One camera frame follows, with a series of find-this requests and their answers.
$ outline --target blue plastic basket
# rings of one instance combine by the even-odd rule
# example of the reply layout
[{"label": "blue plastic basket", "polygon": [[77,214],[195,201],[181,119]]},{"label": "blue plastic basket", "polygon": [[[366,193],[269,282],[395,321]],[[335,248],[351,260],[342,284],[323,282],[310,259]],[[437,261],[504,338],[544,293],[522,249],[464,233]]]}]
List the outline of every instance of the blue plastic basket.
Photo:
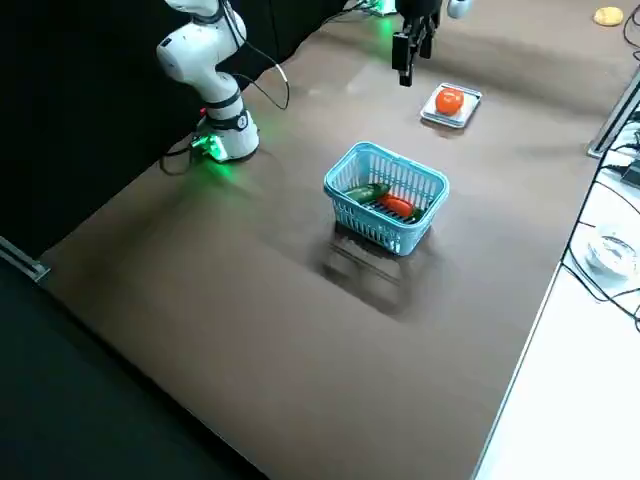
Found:
[{"label": "blue plastic basket", "polygon": [[[425,210],[419,222],[360,205],[343,192],[369,183],[391,186],[391,194]],[[409,255],[449,196],[449,180],[440,172],[369,142],[356,144],[329,170],[324,190],[333,201],[336,220],[396,255]]]}]

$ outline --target red tomato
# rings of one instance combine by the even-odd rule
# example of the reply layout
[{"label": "red tomato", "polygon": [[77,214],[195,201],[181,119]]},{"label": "red tomato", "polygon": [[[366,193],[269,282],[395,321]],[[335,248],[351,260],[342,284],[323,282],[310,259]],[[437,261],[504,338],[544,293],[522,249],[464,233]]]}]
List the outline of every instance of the red tomato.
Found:
[{"label": "red tomato", "polygon": [[463,104],[464,93],[455,88],[444,88],[436,97],[436,110],[449,117],[458,113]]},{"label": "red tomato", "polygon": [[387,194],[380,198],[378,202],[401,217],[409,217],[413,213],[413,205],[393,195]]}]

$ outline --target white table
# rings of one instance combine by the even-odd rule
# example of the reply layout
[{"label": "white table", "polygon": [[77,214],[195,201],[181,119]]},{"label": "white table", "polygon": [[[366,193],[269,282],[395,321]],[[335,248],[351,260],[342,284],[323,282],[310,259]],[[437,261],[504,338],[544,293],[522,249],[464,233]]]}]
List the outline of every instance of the white table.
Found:
[{"label": "white table", "polygon": [[[610,152],[603,164],[629,161]],[[622,185],[619,176],[601,171],[597,180],[640,208],[640,190]],[[580,219],[633,222],[640,236],[640,217],[597,184]],[[576,228],[574,248],[590,230]],[[572,262],[568,254],[565,262]],[[633,312],[640,294],[618,300]],[[632,319],[594,300],[560,265],[473,478],[640,479],[640,333]]]}]

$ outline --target small plate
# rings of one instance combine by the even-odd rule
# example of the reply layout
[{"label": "small plate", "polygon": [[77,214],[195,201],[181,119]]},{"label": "small plate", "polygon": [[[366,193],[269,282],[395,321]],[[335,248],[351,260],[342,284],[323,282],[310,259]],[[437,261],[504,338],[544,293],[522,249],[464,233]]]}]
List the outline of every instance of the small plate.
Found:
[{"label": "small plate", "polygon": [[[451,117],[442,115],[436,110],[436,97],[445,88],[455,88],[456,90],[460,90],[464,93],[464,104],[462,105],[462,108],[458,113]],[[473,112],[478,108],[481,98],[482,93],[476,90],[460,87],[451,83],[441,83],[438,88],[434,90],[433,94],[431,94],[429,100],[427,100],[427,103],[422,108],[420,115],[422,118],[430,122],[440,123],[441,125],[446,125],[451,128],[464,128],[467,126]]]}]

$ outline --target orange carrot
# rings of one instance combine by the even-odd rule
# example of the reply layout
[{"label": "orange carrot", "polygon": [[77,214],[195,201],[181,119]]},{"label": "orange carrot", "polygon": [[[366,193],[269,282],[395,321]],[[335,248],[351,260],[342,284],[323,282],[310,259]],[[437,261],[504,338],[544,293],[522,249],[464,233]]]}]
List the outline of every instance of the orange carrot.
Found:
[{"label": "orange carrot", "polygon": [[401,217],[409,217],[413,213],[413,205],[393,195],[387,194],[381,197],[378,202]]}]

